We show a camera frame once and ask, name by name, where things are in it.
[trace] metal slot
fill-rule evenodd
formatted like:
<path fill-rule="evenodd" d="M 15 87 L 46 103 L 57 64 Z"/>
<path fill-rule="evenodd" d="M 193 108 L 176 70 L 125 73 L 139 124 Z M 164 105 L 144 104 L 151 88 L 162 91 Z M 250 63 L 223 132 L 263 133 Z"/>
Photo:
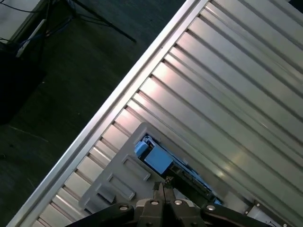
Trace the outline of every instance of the metal slot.
<path fill-rule="evenodd" d="M 64 189 L 60 189 L 58 194 L 53 198 L 53 203 L 64 210 L 74 220 L 80 220 L 88 215 L 78 206 L 78 202 L 76 198 Z"/>
<path fill-rule="evenodd" d="M 72 173 L 65 182 L 65 186 L 77 196 L 79 200 L 90 187 L 90 184 L 81 178 L 78 174 Z"/>
<path fill-rule="evenodd" d="M 126 109 L 122 110 L 115 122 L 119 123 L 125 128 L 130 134 L 132 134 L 141 123 L 133 114 L 128 112 Z"/>
<path fill-rule="evenodd" d="M 105 168 L 111 160 L 97 147 L 93 147 L 89 153 L 90 153 L 89 157 L 95 162 L 97 162 L 102 168 Z"/>
<path fill-rule="evenodd" d="M 271 26 L 274 26 L 274 28 L 285 37 L 289 36 L 293 43 L 297 42 L 302 48 L 303 28 L 291 17 L 284 14 L 270 1 L 264 1 L 262 4 L 259 4 L 255 0 L 243 0 L 242 2 L 249 5 L 251 10 L 255 10 L 255 13 L 259 13 L 259 17 L 262 17 L 265 21 L 267 20 Z"/>
<path fill-rule="evenodd" d="M 71 220 L 60 213 L 52 205 L 48 205 L 45 208 L 45 210 L 40 215 L 40 218 L 42 218 L 51 227 L 65 227 L 72 223 Z"/>
<path fill-rule="evenodd" d="M 303 141 L 303 134 L 301 133 L 303 131 L 303 123 L 247 81 L 238 71 L 230 67 L 230 65 L 224 62 L 219 56 L 210 51 L 188 33 L 185 33 L 179 39 L 178 44 L 201 62 L 201 64 L 204 64 L 213 71 L 214 76 L 218 77 L 220 80 L 222 79 L 296 138 Z"/>
<path fill-rule="evenodd" d="M 245 29 L 249 29 L 255 37 L 265 42 L 276 53 L 289 63 L 295 64 L 295 67 L 302 72 L 303 52 L 295 44 L 286 39 L 264 20 L 242 5 L 239 1 L 216 0 L 229 14 L 237 18 L 243 24 Z"/>
<path fill-rule="evenodd" d="M 103 168 L 101 168 L 89 157 L 85 157 L 77 169 L 91 182 L 94 182 L 103 171 Z"/>
<path fill-rule="evenodd" d="M 303 100 L 246 55 L 242 49 L 237 48 L 199 18 L 194 20 L 189 29 L 212 48 L 220 52 L 220 54 L 225 57 L 226 61 L 228 59 L 234 67 L 242 70 L 242 76 L 252 84 L 257 86 L 268 96 L 272 97 L 276 102 L 285 106 L 285 108 L 289 108 L 290 111 L 299 116 L 303 116 L 303 108 L 299 105 Z"/>
<path fill-rule="evenodd" d="M 35 221 L 35 223 L 32 225 L 32 227 L 45 227 L 41 222 Z"/>
<path fill-rule="evenodd" d="M 107 156 L 109 159 L 113 159 L 113 157 L 116 155 L 116 152 L 114 152 L 106 144 L 104 144 L 104 141 L 98 140 L 95 146 L 99 151 L 101 151 L 102 154 Z"/>
<path fill-rule="evenodd" d="M 303 75 L 297 69 L 295 69 L 291 64 L 286 62 L 281 56 L 278 55 L 278 53 L 270 49 L 264 42 L 260 41 L 253 34 L 243 29 L 234 20 L 232 20 L 230 17 L 224 14 L 219 8 L 217 8 L 213 4 L 208 4 L 205 10 L 201 12 L 201 14 L 205 16 L 205 13 L 207 12 L 215 16 L 218 20 L 224 23 L 233 32 L 239 34 L 242 40 L 244 41 L 246 40 L 247 42 L 251 43 L 252 45 L 257 47 L 260 51 L 262 51 L 265 55 L 270 57 L 273 61 L 276 61 L 279 65 L 281 65 L 281 67 L 283 67 L 291 75 L 293 75 L 294 78 L 296 78 L 296 80 L 300 82 L 300 84 L 303 83 Z"/>
<path fill-rule="evenodd" d="M 214 99 L 218 100 L 218 102 L 260 133 L 264 138 L 284 151 L 284 153 L 298 165 L 303 166 L 302 156 L 300 155 L 302 147 L 300 144 L 283 133 L 273 122 L 270 122 L 261 115 L 260 112 L 256 111 L 256 109 L 252 108 L 248 103 L 244 102 L 208 72 L 203 70 L 203 68 L 190 59 L 186 53 L 177 48 L 173 48 L 171 54 L 168 54 L 165 60 L 198 87 L 211 94 Z"/>
<path fill-rule="evenodd" d="M 119 150 L 128 139 L 124 133 L 113 125 L 107 129 L 102 137 L 106 139 L 106 141 L 110 142 L 110 144 L 112 144 L 117 150 Z"/>
<path fill-rule="evenodd" d="M 292 73 L 294 69 L 288 70 L 291 66 L 268 47 L 258 48 L 253 41 L 243 38 L 243 36 L 228 27 L 224 21 L 220 20 L 209 10 L 201 11 L 201 17 L 206 23 L 212 26 L 213 29 L 226 37 L 235 46 L 241 48 L 242 51 L 254 61 L 258 62 L 264 69 L 271 72 L 273 76 L 290 86 L 295 92 L 303 94 L 302 81 Z"/>

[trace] metal edge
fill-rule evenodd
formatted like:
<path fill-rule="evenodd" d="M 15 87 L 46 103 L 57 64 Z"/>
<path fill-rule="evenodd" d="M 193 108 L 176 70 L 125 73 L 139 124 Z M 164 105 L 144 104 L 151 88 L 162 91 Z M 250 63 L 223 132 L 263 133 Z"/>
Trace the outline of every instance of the metal edge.
<path fill-rule="evenodd" d="M 133 85 L 136 76 L 142 72 L 144 67 L 146 67 L 151 60 L 154 60 L 154 62 L 159 62 L 163 58 L 173 43 L 175 43 L 183 34 L 189 23 L 191 23 L 191 21 L 198 15 L 208 1 L 209 0 L 187 0 L 182 5 L 175 16 L 157 36 L 155 41 L 149 46 L 142 57 L 131 68 L 124 79 L 105 101 L 105 103 L 85 126 L 82 132 L 69 146 L 63 156 L 58 160 L 58 162 L 36 188 L 33 194 L 20 208 L 14 218 L 8 223 L 8 227 L 29 226 L 36 220 L 37 216 L 47 206 L 54 194 L 60 189 L 80 161 L 90 151 L 96 140 L 106 130 L 107 126 L 114 120 L 115 116 L 120 112 L 123 106 L 128 102 L 135 90 L 139 88 L 141 85 L 140 81 L 143 82 L 149 76 L 149 73 L 141 74 L 143 80 L 141 79 L 139 82 L 137 82 L 137 86 L 132 87 L 132 89 L 127 92 L 128 96 L 125 97 L 127 89 Z M 156 54 L 159 52 L 161 52 L 162 55 L 156 56 Z M 116 105 L 118 101 L 120 101 L 119 105 L 117 105 L 114 111 L 109 114 L 111 107 Z M 102 127 L 100 127 L 99 123 L 105 119 L 105 117 L 108 118 L 106 122 L 102 124 Z"/>

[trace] dark floor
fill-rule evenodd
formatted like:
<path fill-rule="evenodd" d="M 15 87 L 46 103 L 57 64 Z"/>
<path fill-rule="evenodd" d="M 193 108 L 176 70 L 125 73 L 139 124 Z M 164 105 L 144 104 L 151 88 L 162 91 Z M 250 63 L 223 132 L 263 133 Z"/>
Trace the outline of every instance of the dark floor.
<path fill-rule="evenodd" d="M 0 126 L 0 153 L 7 155 L 0 161 L 0 226 L 13 218 L 183 2 L 86 0 L 137 43 L 77 19 L 46 41 L 45 80 L 14 119 Z M 68 14 L 59 3 L 51 24 Z"/>

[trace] grooved metal panel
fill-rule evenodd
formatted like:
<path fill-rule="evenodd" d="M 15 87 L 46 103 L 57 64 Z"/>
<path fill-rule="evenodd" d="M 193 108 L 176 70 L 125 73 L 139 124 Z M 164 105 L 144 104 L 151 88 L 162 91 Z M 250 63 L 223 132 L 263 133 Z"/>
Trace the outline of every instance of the grooved metal panel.
<path fill-rule="evenodd" d="M 284 0 L 186 1 L 12 226 L 80 218 L 75 202 L 141 122 L 205 179 L 303 226 L 302 37 L 303 16 Z"/>

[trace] metal bolt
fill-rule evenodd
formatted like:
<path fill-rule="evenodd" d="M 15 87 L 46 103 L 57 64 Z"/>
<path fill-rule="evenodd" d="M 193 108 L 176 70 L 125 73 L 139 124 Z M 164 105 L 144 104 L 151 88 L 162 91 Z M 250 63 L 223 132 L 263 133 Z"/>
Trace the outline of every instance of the metal bolt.
<path fill-rule="evenodd" d="M 176 205 L 181 205 L 181 204 L 182 204 L 182 201 L 181 201 L 181 200 L 175 200 L 175 204 L 176 204 Z"/>
<path fill-rule="evenodd" d="M 208 210 L 215 210 L 216 207 L 214 207 L 213 205 L 208 205 L 208 206 L 206 207 L 206 209 L 208 209 Z"/>
<path fill-rule="evenodd" d="M 120 207 L 120 210 L 127 210 L 128 209 L 128 206 L 121 206 Z"/>

